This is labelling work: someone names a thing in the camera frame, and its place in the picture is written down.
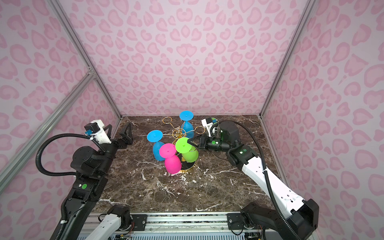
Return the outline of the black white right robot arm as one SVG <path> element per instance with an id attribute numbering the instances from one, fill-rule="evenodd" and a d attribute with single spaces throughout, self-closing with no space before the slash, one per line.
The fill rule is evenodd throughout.
<path id="1" fill-rule="evenodd" d="M 215 118 L 202 120 L 205 132 L 188 140 L 193 147 L 223 152 L 230 164 L 259 186 L 270 198 L 273 209 L 251 202 L 236 220 L 229 219 L 231 231 L 260 228 L 276 231 L 283 240 L 306 240 L 318 227 L 319 205 L 305 200 L 284 184 L 266 165 L 263 149 L 250 129 L 236 121 L 219 122 Z"/>

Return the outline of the green wine glass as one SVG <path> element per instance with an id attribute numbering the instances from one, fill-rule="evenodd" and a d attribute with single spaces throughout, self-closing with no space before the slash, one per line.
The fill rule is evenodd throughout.
<path id="1" fill-rule="evenodd" d="M 183 159 L 188 163 L 194 163 L 198 157 L 198 150 L 188 143 L 188 138 L 183 137 L 177 140 L 175 147 L 176 151 L 182 154 Z"/>

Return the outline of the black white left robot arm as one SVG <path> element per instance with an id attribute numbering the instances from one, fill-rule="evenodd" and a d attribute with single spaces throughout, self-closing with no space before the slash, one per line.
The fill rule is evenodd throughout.
<path id="1" fill-rule="evenodd" d="M 61 204 L 61 219 L 51 236 L 52 240 L 78 238 L 89 214 L 101 198 L 117 151 L 133 144 L 132 127 L 131 123 L 126 124 L 120 132 L 121 138 L 100 144 L 98 151 L 90 146 L 75 151 L 71 167 L 76 170 L 76 179 Z"/>

